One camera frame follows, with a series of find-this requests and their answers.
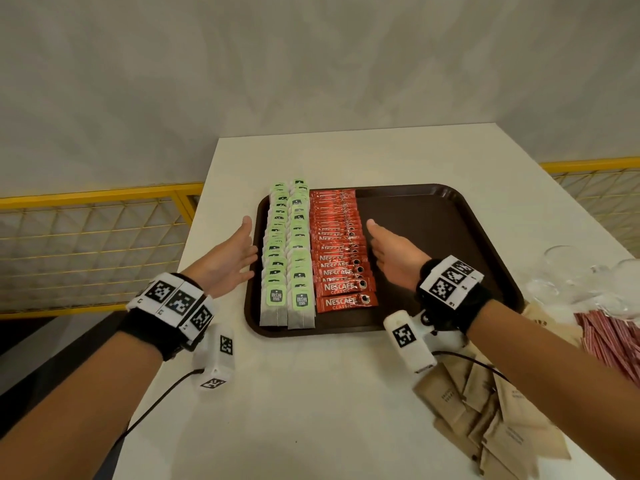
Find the table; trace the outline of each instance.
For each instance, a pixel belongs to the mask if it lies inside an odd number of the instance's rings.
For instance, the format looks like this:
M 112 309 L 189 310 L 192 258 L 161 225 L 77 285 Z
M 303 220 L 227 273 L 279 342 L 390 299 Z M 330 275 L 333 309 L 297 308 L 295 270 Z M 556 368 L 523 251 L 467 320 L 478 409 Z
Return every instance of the table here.
M 311 188 L 441 183 L 459 190 L 521 289 L 556 244 L 613 265 L 629 253 L 495 124 L 223 138 L 180 268 L 226 239 L 277 180 Z M 206 393 L 183 383 L 126 439 L 114 478 L 477 478 L 432 427 L 416 377 L 384 331 L 267 339 L 244 320 L 245 286 L 219 299 L 235 330 L 236 377 Z M 137 418 L 192 369 L 159 371 Z M 540 459 L 542 479 L 610 478 L 571 441 L 571 462 Z

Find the brown tray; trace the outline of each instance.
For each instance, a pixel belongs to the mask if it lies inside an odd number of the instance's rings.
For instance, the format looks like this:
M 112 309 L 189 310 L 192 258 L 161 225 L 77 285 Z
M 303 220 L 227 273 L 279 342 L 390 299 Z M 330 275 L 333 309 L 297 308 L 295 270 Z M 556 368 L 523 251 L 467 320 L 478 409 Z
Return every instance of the brown tray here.
M 512 310 L 523 310 L 520 290 L 468 203 L 456 190 L 440 184 L 359 187 L 356 199 L 363 225 L 373 218 L 381 226 L 408 238 L 429 256 L 444 258 L 453 254 L 484 274 L 483 284 L 496 299 Z M 391 313 L 407 310 L 413 316 L 420 312 L 414 293 L 389 283 L 375 266 L 376 259 L 369 250 L 379 306 L 316 314 L 316 327 L 303 330 L 258 325 L 262 238 L 268 210 L 267 196 L 258 205 L 255 219 L 253 243 L 258 246 L 259 259 L 251 269 L 256 277 L 249 282 L 244 299 L 244 316 L 257 333 L 275 338 L 384 330 L 382 322 Z M 367 239 L 371 238 L 366 230 L 365 234 Z

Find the black cable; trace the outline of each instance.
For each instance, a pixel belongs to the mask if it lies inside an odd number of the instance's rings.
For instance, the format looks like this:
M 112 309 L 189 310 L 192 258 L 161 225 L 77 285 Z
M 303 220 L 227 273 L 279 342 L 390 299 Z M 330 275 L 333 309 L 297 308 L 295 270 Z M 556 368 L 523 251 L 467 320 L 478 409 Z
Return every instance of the black cable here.
M 466 355 L 462 355 L 456 352 L 448 352 L 446 350 L 436 350 L 436 352 L 431 352 L 431 355 L 453 355 L 454 357 L 460 357 L 463 359 L 467 359 L 473 363 L 476 363 L 478 365 L 481 365 L 482 367 L 484 367 L 485 369 L 489 369 L 490 371 L 492 371 L 494 374 L 500 376 L 502 379 L 504 379 L 505 381 L 507 381 L 509 384 L 511 384 L 511 381 L 508 380 L 503 373 L 501 373 L 500 371 L 498 371 L 495 367 L 492 367 L 491 365 L 487 365 L 485 363 L 480 362 L 479 360 L 473 359 L 471 357 L 467 357 Z
M 133 423 L 133 426 L 132 426 L 132 427 L 128 428 L 128 430 L 126 430 L 123 434 L 121 434 L 121 435 L 120 435 L 120 437 L 116 440 L 116 443 L 114 443 L 114 444 L 113 444 L 113 446 L 112 446 L 111 448 L 112 448 L 112 449 L 113 449 L 113 448 L 115 448 L 115 446 L 116 446 L 118 443 L 120 443 L 121 441 L 123 441 L 123 439 L 124 439 L 124 438 L 126 438 L 126 437 L 127 437 L 127 435 L 128 435 L 130 432 L 132 432 L 132 431 L 133 431 L 133 428 L 135 428 L 137 425 L 139 425 L 139 424 L 140 424 L 140 422 L 141 422 L 144 418 L 146 418 L 146 417 L 148 416 L 148 414 L 149 414 L 151 411 L 153 411 L 153 410 L 154 410 L 154 408 L 155 408 L 158 404 L 160 404 L 160 401 L 162 401 L 162 400 L 167 396 L 167 394 L 169 394 L 173 389 L 175 389 L 175 388 L 178 386 L 178 384 L 180 384 L 183 380 L 187 379 L 187 377 L 191 377 L 191 376 L 194 376 L 194 375 L 196 375 L 196 374 L 202 374 L 203 372 L 204 372 L 204 369 L 196 369 L 195 371 L 190 371 L 188 374 L 185 374 L 183 377 L 181 377 L 181 378 L 180 378 L 180 379 L 178 379 L 176 382 L 174 382 L 174 384 L 173 384 L 171 387 L 169 387 L 169 389 L 167 389 L 166 391 L 164 391 L 164 394 L 163 394 L 162 396 L 160 396 L 160 397 L 158 398 L 158 400 L 157 400 L 155 403 L 153 403 L 153 404 L 151 405 L 151 407 L 150 407 L 147 411 L 145 411 L 145 412 L 144 412 L 144 414 L 142 414 L 142 416 L 140 416 L 140 418 L 139 418 L 135 423 Z

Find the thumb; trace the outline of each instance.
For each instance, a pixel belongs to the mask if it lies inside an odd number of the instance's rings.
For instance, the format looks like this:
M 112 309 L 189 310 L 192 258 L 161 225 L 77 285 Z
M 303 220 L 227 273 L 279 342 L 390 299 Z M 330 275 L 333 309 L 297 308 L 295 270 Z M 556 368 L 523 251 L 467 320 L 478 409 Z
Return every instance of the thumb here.
M 375 220 L 373 219 L 369 219 L 367 221 L 367 229 L 371 234 L 371 236 L 377 240 L 384 239 L 386 236 L 391 234 L 391 231 L 389 231 L 388 229 L 385 229 L 382 226 L 379 226 L 378 224 L 376 224 Z
M 233 238 L 246 237 L 251 234 L 251 225 L 251 217 L 244 216 L 242 218 L 242 225 L 238 227 L 237 231 L 235 231 L 235 233 L 233 234 Z

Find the wrist strap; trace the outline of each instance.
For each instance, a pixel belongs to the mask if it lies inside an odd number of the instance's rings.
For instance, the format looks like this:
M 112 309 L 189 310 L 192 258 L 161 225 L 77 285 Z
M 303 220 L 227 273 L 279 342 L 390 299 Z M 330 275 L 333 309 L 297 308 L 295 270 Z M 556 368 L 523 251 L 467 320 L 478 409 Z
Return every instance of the wrist strap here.
M 430 260 L 420 270 L 417 297 L 437 330 L 466 333 L 491 292 L 480 284 L 484 274 L 455 256 Z
M 194 350 L 214 316 L 213 299 L 179 273 L 162 273 L 128 304 L 122 330 L 156 346 L 164 360 Z

